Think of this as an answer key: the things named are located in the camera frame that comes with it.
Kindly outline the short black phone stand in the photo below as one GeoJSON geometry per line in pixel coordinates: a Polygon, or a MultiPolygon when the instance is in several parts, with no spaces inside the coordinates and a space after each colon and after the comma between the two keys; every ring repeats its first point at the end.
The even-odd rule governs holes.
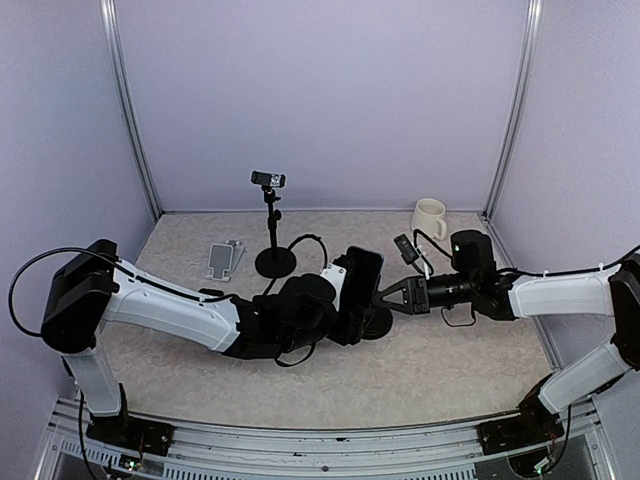
{"type": "Polygon", "coordinates": [[[393,326],[393,315],[387,308],[374,307],[363,330],[363,340],[378,340],[386,336],[393,326]]]}

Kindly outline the blue phone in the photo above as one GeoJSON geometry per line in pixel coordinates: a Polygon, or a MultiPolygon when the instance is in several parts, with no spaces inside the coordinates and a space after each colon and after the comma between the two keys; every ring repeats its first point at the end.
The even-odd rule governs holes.
{"type": "Polygon", "coordinates": [[[346,251],[346,258],[348,273],[341,290],[340,306],[345,311],[355,307],[369,308],[380,282],[384,256],[350,246],[346,251]]]}

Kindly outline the white folding phone stand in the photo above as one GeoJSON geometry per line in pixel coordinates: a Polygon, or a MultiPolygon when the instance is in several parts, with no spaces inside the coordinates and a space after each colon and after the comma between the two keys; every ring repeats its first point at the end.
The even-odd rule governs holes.
{"type": "Polygon", "coordinates": [[[209,249],[205,278],[219,282],[229,282],[245,252],[245,245],[239,240],[213,243],[209,249]]]}

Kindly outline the tall black phone stand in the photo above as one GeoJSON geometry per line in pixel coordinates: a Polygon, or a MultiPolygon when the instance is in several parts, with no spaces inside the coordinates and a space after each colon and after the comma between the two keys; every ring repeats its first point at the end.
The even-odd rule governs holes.
{"type": "Polygon", "coordinates": [[[281,279],[290,275],[297,265],[294,253],[278,244],[277,224],[281,220],[282,214],[275,208],[275,203],[281,200],[277,190],[284,187],[286,176],[253,171],[250,181],[252,184],[260,186],[263,192],[263,200],[268,210],[267,229],[270,241],[269,247],[257,255],[255,268],[265,278],[281,279]]]}

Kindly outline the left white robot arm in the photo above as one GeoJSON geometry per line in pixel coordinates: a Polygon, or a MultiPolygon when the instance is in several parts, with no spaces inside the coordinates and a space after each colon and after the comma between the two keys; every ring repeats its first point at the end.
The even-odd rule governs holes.
{"type": "Polygon", "coordinates": [[[273,359],[324,339],[359,342],[372,317],[384,258],[351,246],[318,274],[288,278],[275,294],[245,300],[212,296],[154,277],[98,240],[54,275],[41,326],[59,352],[102,430],[121,445],[140,434],[125,411],[126,395],[98,345],[104,322],[173,335],[241,360],[273,359]]]}

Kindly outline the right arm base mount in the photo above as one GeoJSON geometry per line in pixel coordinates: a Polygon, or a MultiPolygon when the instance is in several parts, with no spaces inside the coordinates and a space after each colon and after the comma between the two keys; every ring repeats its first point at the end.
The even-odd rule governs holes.
{"type": "Polygon", "coordinates": [[[525,448],[565,434],[558,415],[540,416],[533,412],[483,422],[477,432],[484,455],[525,448]]]}

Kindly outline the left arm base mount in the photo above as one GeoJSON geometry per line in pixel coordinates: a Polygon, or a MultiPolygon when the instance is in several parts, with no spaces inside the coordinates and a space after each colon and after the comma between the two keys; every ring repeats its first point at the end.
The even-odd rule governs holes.
{"type": "Polygon", "coordinates": [[[174,427],[138,417],[96,417],[90,421],[86,434],[90,439],[108,445],[166,457],[174,427]]]}

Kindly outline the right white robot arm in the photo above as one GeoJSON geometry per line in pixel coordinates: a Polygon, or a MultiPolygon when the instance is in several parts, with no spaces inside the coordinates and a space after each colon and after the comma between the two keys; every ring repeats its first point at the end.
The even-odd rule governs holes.
{"type": "Polygon", "coordinates": [[[529,273],[497,267],[492,242],[477,230],[451,238],[453,273],[407,277],[375,294],[376,305],[407,315],[470,304],[496,321],[554,315],[600,315],[615,321],[605,344],[541,381],[513,419],[511,433],[535,442],[550,415],[639,368],[639,253],[632,250],[608,265],[567,272],[529,273]]]}

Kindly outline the black smartphone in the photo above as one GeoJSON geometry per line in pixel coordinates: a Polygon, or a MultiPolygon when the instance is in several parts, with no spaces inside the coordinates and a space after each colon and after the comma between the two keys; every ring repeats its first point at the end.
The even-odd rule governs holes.
{"type": "Polygon", "coordinates": [[[210,288],[201,288],[198,290],[198,292],[203,295],[214,296],[214,297],[219,297],[224,295],[224,292],[222,290],[210,289],[210,288]]]}

